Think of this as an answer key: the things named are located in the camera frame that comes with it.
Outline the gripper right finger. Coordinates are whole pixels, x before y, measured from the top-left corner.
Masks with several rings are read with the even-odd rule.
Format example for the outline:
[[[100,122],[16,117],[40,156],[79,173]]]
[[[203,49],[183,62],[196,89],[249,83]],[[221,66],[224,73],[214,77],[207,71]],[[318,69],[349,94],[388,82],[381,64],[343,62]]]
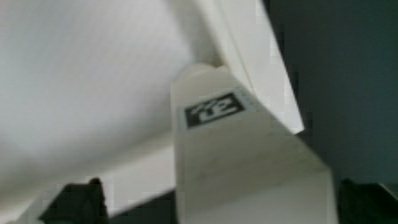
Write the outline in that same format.
[[[381,183],[342,181],[338,217],[340,224],[398,224],[398,197]]]

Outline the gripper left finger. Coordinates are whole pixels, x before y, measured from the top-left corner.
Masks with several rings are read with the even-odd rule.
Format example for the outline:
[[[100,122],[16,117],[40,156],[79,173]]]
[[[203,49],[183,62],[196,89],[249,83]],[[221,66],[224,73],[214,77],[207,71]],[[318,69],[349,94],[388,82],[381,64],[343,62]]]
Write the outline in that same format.
[[[72,183],[64,186],[38,220],[45,224],[109,224],[103,184],[98,178],[86,184]]]

